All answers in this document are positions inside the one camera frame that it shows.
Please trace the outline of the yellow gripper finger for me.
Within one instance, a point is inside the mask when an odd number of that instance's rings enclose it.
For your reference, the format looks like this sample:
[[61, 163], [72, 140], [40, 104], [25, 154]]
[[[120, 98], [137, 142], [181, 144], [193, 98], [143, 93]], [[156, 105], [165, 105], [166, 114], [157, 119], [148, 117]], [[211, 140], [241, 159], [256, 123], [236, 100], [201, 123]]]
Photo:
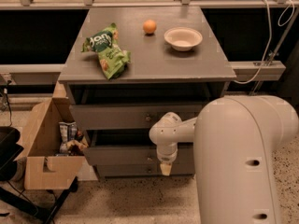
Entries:
[[162, 162], [160, 164], [160, 168], [161, 168], [162, 175], [170, 176], [171, 170], [172, 170], [172, 164], [171, 163]]

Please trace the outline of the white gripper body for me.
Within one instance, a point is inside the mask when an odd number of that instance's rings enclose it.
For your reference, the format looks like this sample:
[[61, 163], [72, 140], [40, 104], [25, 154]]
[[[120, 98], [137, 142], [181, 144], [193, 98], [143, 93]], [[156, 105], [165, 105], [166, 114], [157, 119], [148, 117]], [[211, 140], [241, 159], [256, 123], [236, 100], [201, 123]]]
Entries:
[[172, 143], [167, 146], [159, 145], [156, 149], [157, 158], [163, 163], [172, 163], [176, 160], [178, 154], [178, 144]]

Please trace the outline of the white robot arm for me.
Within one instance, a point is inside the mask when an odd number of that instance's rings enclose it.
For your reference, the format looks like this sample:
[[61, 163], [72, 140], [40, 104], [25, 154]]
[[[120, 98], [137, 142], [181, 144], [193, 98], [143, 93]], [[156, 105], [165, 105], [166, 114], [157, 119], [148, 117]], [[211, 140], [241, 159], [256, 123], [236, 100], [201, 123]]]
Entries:
[[162, 166], [192, 142], [201, 224], [281, 224], [272, 153], [298, 132], [298, 115], [269, 95], [224, 96], [196, 118], [165, 114], [149, 130]]

